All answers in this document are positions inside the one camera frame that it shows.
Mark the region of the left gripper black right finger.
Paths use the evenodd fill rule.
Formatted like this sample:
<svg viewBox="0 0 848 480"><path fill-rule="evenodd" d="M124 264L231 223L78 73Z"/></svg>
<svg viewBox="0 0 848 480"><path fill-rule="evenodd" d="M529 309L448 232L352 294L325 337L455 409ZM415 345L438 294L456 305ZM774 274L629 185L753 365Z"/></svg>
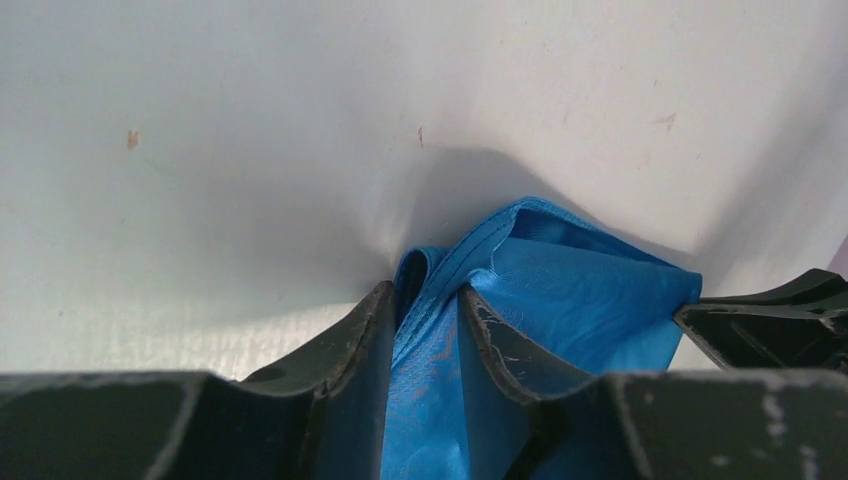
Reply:
<svg viewBox="0 0 848 480"><path fill-rule="evenodd" d="M843 479L847 371L591 375L459 294L475 479Z"/></svg>

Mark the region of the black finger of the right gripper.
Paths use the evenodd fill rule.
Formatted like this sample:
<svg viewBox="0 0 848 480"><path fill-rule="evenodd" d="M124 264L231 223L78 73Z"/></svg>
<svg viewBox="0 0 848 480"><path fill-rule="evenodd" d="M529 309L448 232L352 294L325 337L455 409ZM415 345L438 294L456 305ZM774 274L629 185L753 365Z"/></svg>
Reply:
<svg viewBox="0 0 848 480"><path fill-rule="evenodd" d="M847 371L847 281L811 269L774 289L704 298L675 323L721 368Z"/></svg>

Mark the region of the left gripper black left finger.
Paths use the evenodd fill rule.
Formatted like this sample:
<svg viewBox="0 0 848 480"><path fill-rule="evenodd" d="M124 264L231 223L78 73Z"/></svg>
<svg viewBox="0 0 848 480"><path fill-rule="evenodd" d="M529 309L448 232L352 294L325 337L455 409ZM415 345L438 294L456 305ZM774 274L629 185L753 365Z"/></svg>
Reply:
<svg viewBox="0 0 848 480"><path fill-rule="evenodd" d="M241 381L207 371L9 374L5 479L376 479L393 285Z"/></svg>

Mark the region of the blue cloth napkin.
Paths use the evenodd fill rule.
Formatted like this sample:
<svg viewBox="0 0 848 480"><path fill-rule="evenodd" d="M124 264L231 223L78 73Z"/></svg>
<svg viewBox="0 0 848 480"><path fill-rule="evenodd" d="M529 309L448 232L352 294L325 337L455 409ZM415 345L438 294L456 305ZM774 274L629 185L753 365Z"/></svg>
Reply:
<svg viewBox="0 0 848 480"><path fill-rule="evenodd" d="M548 201L494 212L450 248L409 250L396 271L397 332L384 479L466 479L456 295L470 285L513 327L591 374L664 370L682 335L673 314L702 278Z"/></svg>

